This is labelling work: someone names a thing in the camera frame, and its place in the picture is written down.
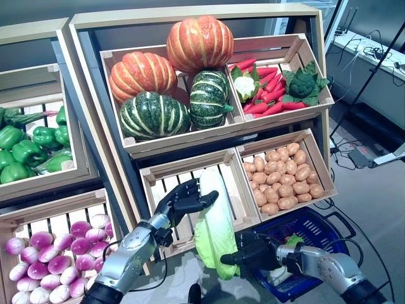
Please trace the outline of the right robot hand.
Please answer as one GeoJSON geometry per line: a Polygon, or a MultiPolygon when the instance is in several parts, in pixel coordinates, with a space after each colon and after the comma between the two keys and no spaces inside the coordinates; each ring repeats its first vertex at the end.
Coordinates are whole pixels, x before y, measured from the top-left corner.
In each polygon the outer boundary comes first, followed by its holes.
{"type": "Polygon", "coordinates": [[[255,270],[272,271],[281,267],[277,258],[277,248],[281,245],[266,234],[243,232],[236,237],[237,251],[222,255],[220,262],[239,267],[240,277],[246,279],[255,270]]]}

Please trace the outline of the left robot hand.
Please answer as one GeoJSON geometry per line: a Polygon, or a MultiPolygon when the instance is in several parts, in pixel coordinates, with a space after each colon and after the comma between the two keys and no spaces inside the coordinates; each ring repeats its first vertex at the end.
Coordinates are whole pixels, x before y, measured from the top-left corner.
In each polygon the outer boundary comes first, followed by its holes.
{"type": "Polygon", "coordinates": [[[164,215],[170,227],[176,227],[186,214],[209,208],[219,197],[219,193],[214,190],[202,195],[199,186],[199,179],[179,184],[159,202],[154,214],[164,215]]]}

